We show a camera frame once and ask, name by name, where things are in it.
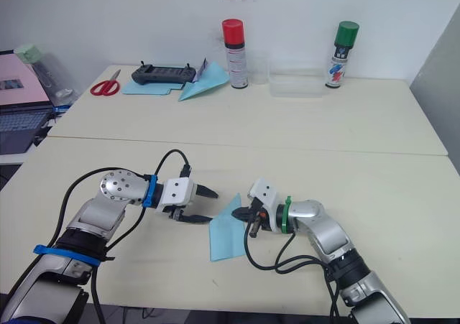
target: red cap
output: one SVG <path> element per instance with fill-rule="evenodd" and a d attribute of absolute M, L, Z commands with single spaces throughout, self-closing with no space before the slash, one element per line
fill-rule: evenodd
<path fill-rule="evenodd" d="M 238 19 L 227 19 L 222 21 L 224 30 L 224 42 L 230 45 L 244 43 L 243 21 Z"/>

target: blue tape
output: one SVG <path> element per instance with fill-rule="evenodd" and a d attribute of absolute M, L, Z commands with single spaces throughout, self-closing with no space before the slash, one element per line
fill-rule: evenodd
<path fill-rule="evenodd" d="M 152 175 L 152 179 L 150 180 L 149 190 L 147 190 L 147 196 L 145 196 L 144 202 L 142 202 L 142 206 L 145 208 L 152 207 L 153 192 L 155 191 L 157 179 L 158 178 L 156 175 Z"/>
<path fill-rule="evenodd" d="M 85 254 L 77 254 L 73 251 L 54 249 L 52 247 L 46 247 L 43 245 L 36 245 L 34 249 L 34 254 L 55 254 L 56 256 L 70 257 L 76 259 L 77 261 L 82 261 L 87 264 L 94 265 L 95 267 L 98 267 L 99 264 L 101 264 L 100 260 L 90 256 L 86 256 Z"/>

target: light blue paper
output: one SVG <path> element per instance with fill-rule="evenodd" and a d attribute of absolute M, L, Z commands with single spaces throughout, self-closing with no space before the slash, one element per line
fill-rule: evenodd
<path fill-rule="evenodd" d="M 242 205 L 239 193 L 209 223 L 209 248 L 211 261 L 243 256 L 244 224 L 231 216 L 231 212 Z"/>
<path fill-rule="evenodd" d="M 133 80 L 129 81 L 122 89 L 123 94 L 152 94 L 156 96 L 165 96 L 171 89 L 181 89 L 180 83 L 146 83 L 140 85 Z"/>
<path fill-rule="evenodd" d="M 229 74 L 221 68 L 216 62 L 212 62 L 205 70 L 202 76 L 195 83 L 187 82 L 184 86 L 179 101 L 196 96 L 208 89 L 223 85 L 230 79 Z"/>

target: laptop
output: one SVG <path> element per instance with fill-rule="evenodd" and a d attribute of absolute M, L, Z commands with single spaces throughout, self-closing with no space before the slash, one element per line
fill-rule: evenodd
<path fill-rule="evenodd" d="M 0 154 L 25 153 L 51 113 L 33 70 L 13 50 L 0 52 Z"/>

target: green cap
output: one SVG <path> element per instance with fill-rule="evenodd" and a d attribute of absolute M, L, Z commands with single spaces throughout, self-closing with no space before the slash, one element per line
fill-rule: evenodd
<path fill-rule="evenodd" d="M 26 64 L 33 64 L 42 57 L 42 53 L 33 44 L 21 45 L 14 49 L 14 53 Z"/>
<path fill-rule="evenodd" d="M 337 29 L 336 44 L 353 47 L 358 29 L 359 25 L 356 22 L 342 21 Z"/>

